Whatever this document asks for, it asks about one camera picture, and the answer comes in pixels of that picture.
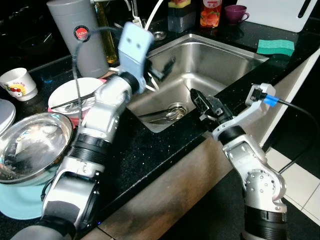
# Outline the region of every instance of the white cutting board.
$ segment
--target white cutting board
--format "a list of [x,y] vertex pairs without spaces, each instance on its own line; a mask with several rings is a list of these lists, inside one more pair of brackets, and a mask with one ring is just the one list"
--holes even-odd
[[317,0],[311,0],[304,15],[299,18],[304,2],[305,0],[238,0],[236,4],[247,7],[246,12],[250,14],[248,22],[298,33],[306,24]]

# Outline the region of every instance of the stainless steel bowl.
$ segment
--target stainless steel bowl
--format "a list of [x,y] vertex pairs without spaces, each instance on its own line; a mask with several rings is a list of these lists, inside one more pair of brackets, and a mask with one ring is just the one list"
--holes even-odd
[[58,112],[35,114],[0,137],[0,183],[29,186],[52,178],[72,136],[72,123]]

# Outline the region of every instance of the blue connector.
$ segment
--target blue connector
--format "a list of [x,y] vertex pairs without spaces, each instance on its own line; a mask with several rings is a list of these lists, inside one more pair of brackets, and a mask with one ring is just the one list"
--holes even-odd
[[279,98],[278,98],[278,97],[276,97],[276,96],[271,96],[271,95],[267,95],[267,96],[265,97],[265,99],[263,100],[263,102],[264,102],[265,104],[268,104],[268,105],[270,105],[271,107],[274,107],[275,105],[277,105],[278,101],[279,101]]

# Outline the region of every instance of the green sponge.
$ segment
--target green sponge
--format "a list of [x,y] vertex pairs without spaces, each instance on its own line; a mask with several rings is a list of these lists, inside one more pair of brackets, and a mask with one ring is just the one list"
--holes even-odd
[[289,40],[259,40],[257,54],[285,54],[291,56],[295,50],[293,41]]

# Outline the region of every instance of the gray thermos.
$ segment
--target gray thermos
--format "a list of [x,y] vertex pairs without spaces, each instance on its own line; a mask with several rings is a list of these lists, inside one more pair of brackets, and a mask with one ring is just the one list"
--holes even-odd
[[88,31],[98,27],[90,0],[51,0],[46,4],[72,55],[79,40],[84,41],[77,57],[77,67],[82,77],[99,78],[105,75],[109,66],[101,35],[86,36]]

